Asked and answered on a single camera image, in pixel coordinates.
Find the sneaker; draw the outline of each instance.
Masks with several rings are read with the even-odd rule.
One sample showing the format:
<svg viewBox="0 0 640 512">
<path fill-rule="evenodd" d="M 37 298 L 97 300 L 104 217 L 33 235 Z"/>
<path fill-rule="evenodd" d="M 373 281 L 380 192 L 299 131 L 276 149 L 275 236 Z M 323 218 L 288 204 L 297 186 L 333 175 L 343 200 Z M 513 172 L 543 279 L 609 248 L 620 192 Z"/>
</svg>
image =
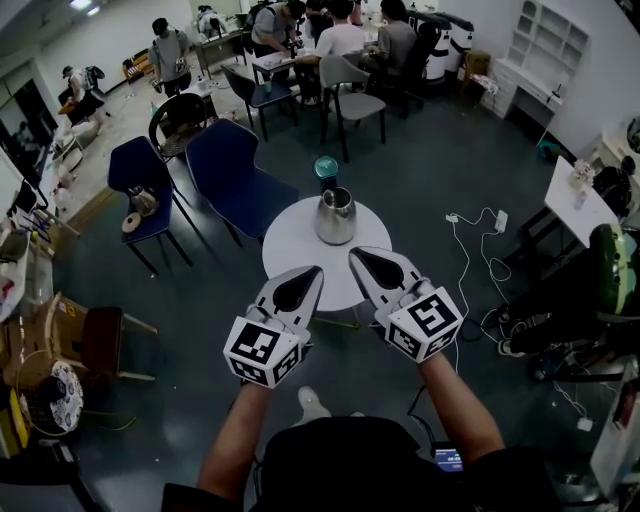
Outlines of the sneaker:
<svg viewBox="0 0 640 512">
<path fill-rule="evenodd" d="M 524 357 L 527 355 L 524 352 L 512 352 L 511 340 L 502 340 L 498 344 L 498 354 L 500 354 L 501 356 L 509 356 L 509 357 Z"/>
<path fill-rule="evenodd" d="M 309 386 L 303 386 L 298 390 L 298 402 L 302 407 L 302 419 L 294 426 L 304 425 L 319 418 L 330 418 L 331 413 L 322 406 L 316 392 Z"/>
<path fill-rule="evenodd" d="M 302 96 L 296 96 L 296 101 L 298 103 L 304 103 L 305 107 L 315 107 L 318 104 L 318 98 L 316 96 L 307 98 L 304 101 L 302 100 Z"/>
</svg>

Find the stainless steel kettle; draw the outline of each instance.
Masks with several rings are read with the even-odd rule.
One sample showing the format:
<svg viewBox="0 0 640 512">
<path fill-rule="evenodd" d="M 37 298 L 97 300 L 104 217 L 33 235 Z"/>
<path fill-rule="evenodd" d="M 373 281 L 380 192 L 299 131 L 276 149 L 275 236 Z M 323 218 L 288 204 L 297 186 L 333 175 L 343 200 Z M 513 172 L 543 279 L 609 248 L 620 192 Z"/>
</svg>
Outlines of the stainless steel kettle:
<svg viewBox="0 0 640 512">
<path fill-rule="evenodd" d="M 356 234 L 356 203 L 342 187 L 325 190 L 315 220 L 316 234 L 329 245 L 342 245 Z"/>
<path fill-rule="evenodd" d="M 158 210 L 160 203 L 151 195 L 151 193 L 144 190 L 142 187 L 135 187 L 129 190 L 131 193 L 131 202 L 133 203 L 136 211 L 143 217 L 149 217 Z"/>
</svg>

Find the black hair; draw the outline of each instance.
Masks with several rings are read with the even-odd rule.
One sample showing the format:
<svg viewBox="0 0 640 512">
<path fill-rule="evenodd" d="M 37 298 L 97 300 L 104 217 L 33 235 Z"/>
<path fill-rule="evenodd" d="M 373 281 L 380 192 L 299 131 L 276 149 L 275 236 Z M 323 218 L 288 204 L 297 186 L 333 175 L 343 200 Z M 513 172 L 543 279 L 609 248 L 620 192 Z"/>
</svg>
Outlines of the black hair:
<svg viewBox="0 0 640 512">
<path fill-rule="evenodd" d="M 380 10 L 393 21 L 407 18 L 407 8 L 402 0 L 382 0 Z"/>
<path fill-rule="evenodd" d="M 151 28 L 153 29 L 153 33 L 157 36 L 162 34 L 169 27 L 169 22 L 166 18 L 158 18 L 151 24 Z"/>
<path fill-rule="evenodd" d="M 353 11 L 350 0 L 329 0 L 329 11 L 339 20 L 346 20 Z"/>
<path fill-rule="evenodd" d="M 301 0 L 289 0 L 287 7 L 294 20 L 299 20 L 304 16 L 304 13 L 307 12 L 307 6 Z"/>
</svg>

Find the phone screen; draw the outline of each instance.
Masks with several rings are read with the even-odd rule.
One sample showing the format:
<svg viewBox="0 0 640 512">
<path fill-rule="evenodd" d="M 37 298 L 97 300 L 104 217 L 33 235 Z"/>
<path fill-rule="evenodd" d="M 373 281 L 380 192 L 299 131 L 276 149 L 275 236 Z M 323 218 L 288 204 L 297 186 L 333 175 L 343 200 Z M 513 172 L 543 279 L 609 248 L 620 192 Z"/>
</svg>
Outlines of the phone screen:
<svg viewBox="0 0 640 512">
<path fill-rule="evenodd" d="M 434 459 L 438 467 L 447 473 L 463 471 L 462 459 L 455 448 L 436 448 Z"/>
</svg>

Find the white sneaker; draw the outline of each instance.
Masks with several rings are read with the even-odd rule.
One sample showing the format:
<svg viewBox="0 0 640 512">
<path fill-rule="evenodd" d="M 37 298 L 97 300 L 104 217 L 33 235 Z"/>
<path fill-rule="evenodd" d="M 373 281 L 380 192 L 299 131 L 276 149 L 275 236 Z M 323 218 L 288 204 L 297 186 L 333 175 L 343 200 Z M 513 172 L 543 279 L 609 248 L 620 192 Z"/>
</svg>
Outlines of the white sneaker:
<svg viewBox="0 0 640 512">
<path fill-rule="evenodd" d="M 524 352 L 512 352 L 511 340 L 502 340 L 498 344 L 498 354 L 500 354 L 501 356 L 509 356 L 509 357 L 524 357 L 527 355 Z"/>
<path fill-rule="evenodd" d="M 304 425 L 319 418 L 330 418 L 331 413 L 322 406 L 316 392 L 309 386 L 303 386 L 298 390 L 298 401 L 302 407 L 302 419 L 296 425 Z"/>
</svg>

